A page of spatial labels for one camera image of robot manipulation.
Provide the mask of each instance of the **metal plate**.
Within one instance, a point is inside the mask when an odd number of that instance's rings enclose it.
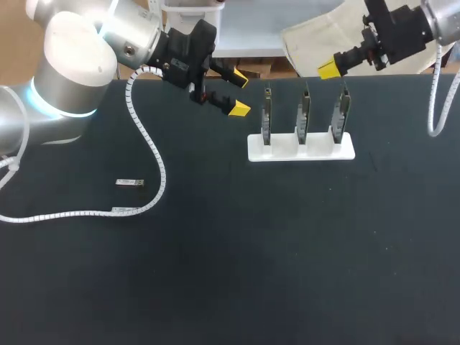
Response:
[[[333,141],[336,144],[342,143],[342,138],[345,132],[346,119],[350,110],[351,96],[344,83],[342,93],[334,107],[332,114],[331,130]]]
[[[272,89],[265,89],[264,107],[262,109],[262,138],[264,145],[270,145],[272,136]]]
[[[310,106],[311,98],[310,91],[308,90],[308,84],[305,86],[305,90],[300,100],[300,104],[297,110],[297,136],[300,145],[305,145],[307,142],[308,133],[308,120],[310,119]]]

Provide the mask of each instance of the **white cable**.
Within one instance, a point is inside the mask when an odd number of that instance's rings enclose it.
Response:
[[[0,180],[0,190],[13,178],[13,176],[19,170],[19,165],[21,164],[22,156],[27,147],[27,143],[29,142],[29,134],[30,134],[30,123],[29,117],[27,116],[27,110],[22,102],[21,98],[14,92],[12,89],[8,88],[7,86],[2,86],[2,88],[8,92],[14,101],[17,103],[19,110],[24,117],[24,128],[22,130],[22,143],[16,157],[12,158],[12,161],[8,164],[9,172]]]
[[[152,201],[150,201],[147,205],[141,208],[136,208],[134,210],[130,211],[122,211],[122,212],[106,212],[106,211],[71,211],[71,212],[61,212],[61,213],[54,213],[54,214],[42,214],[40,216],[32,216],[28,218],[11,218],[11,217],[5,217],[0,215],[0,221],[5,221],[8,223],[33,223],[36,221],[46,221],[48,219],[58,219],[58,218],[67,218],[67,217],[84,217],[84,216],[100,216],[100,217],[129,217],[129,216],[136,216],[138,214],[144,213],[145,211],[150,210],[153,206],[155,206],[158,201],[161,199],[163,193],[165,192],[165,187],[166,187],[166,169],[165,169],[165,164],[163,163],[163,160],[160,156],[160,153],[158,152],[157,147],[153,143],[152,139],[150,138],[150,135],[147,133],[145,130],[144,126],[142,126],[141,121],[139,120],[139,117],[137,117],[136,111],[134,110],[133,104],[132,104],[132,86],[134,81],[144,73],[152,73],[155,74],[159,77],[162,77],[161,70],[158,70],[156,68],[151,68],[151,67],[143,67],[136,72],[134,72],[131,77],[128,80],[128,83],[126,85],[126,91],[125,91],[125,96],[126,96],[126,105],[128,106],[129,113],[131,114],[131,117],[136,124],[137,128],[139,129],[140,133],[144,137],[145,141],[149,145],[150,149],[152,150],[157,162],[158,162],[158,167],[160,168],[160,189],[158,190],[157,195],[153,198]],[[24,104],[22,103],[21,99],[14,93],[16,97],[14,99],[18,103],[19,107],[21,108],[21,111],[24,110],[25,112],[25,107]],[[24,154],[25,146],[27,145],[27,140],[28,140],[28,130],[27,130],[27,136],[26,134],[26,127],[28,125],[24,125],[24,139],[23,143],[21,145],[21,148],[24,147],[23,150],[19,150],[19,153],[17,157],[10,157],[5,160],[2,160],[0,162],[0,168],[9,166],[12,168],[12,170],[16,170],[15,164],[17,164],[17,167],[19,167],[19,161],[22,155]]]
[[[439,117],[438,125],[436,128],[433,128],[434,123],[434,106],[436,103],[436,92],[438,90],[439,75],[441,74],[441,58],[442,51],[441,45],[438,44],[436,48],[436,64],[434,65],[434,75],[433,75],[433,84],[431,86],[431,95],[430,95],[430,105],[428,107],[428,134],[430,137],[437,137],[444,129],[446,125],[447,116],[451,110],[452,102],[454,101],[457,88],[460,85],[460,70],[455,75],[454,81],[452,81],[451,88],[449,89],[444,102],[443,111]]]

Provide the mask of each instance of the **white bin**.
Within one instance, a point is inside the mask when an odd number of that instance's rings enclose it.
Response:
[[[171,27],[190,34],[200,19],[217,28],[216,44],[221,34],[223,1],[217,0],[164,0],[162,10],[167,14],[166,31]]]

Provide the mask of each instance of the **beige cloth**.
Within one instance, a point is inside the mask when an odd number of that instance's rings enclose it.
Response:
[[[420,5],[420,0],[387,0],[390,11],[404,4],[410,8]],[[318,75],[318,67],[336,52],[345,52],[363,41],[362,16],[368,14],[364,0],[345,0],[333,11],[282,32],[287,58],[303,77]],[[450,49],[445,47],[443,53]],[[436,44],[430,43],[423,52],[389,65],[377,72],[364,61],[351,69],[348,75],[414,74],[421,73],[436,60]]]

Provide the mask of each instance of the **white holder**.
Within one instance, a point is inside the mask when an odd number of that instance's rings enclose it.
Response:
[[[271,134],[271,145],[264,145],[261,134],[247,138],[248,157],[251,162],[289,162],[309,160],[353,160],[353,142],[349,133],[344,133],[342,143],[334,143],[332,131],[307,133],[305,145],[298,142],[297,128],[294,133]]]

